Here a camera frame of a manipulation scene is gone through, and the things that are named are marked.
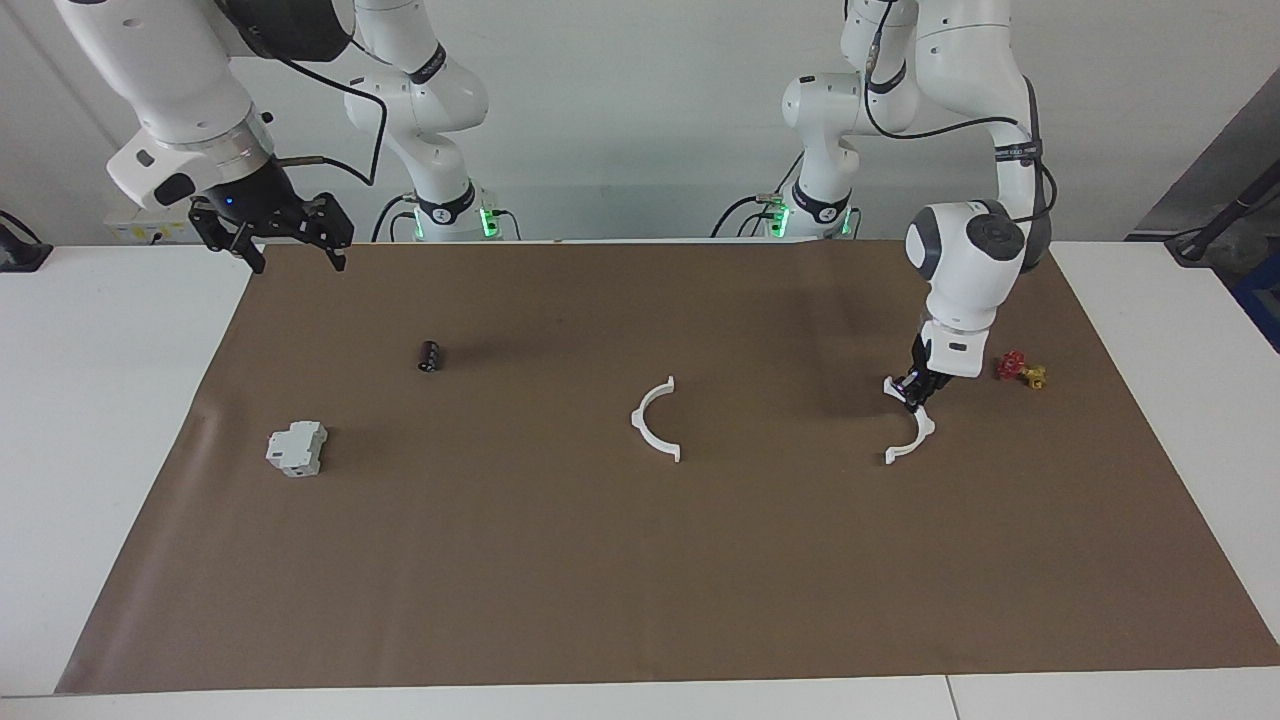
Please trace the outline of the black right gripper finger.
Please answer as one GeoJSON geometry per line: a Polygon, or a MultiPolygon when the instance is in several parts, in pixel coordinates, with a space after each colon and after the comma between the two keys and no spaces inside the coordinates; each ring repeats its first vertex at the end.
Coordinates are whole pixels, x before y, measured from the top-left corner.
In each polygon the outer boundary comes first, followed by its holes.
{"type": "Polygon", "coordinates": [[[221,218],[207,208],[191,208],[188,220],[204,245],[214,252],[228,252],[244,261],[253,274],[262,274],[266,261],[259,246],[253,242],[253,227],[248,223],[238,225],[236,232],[224,227],[221,218]]]}
{"type": "Polygon", "coordinates": [[[337,196],[325,192],[300,205],[296,238],[320,249],[335,272],[346,269],[346,250],[352,245],[355,224],[337,196]]]}

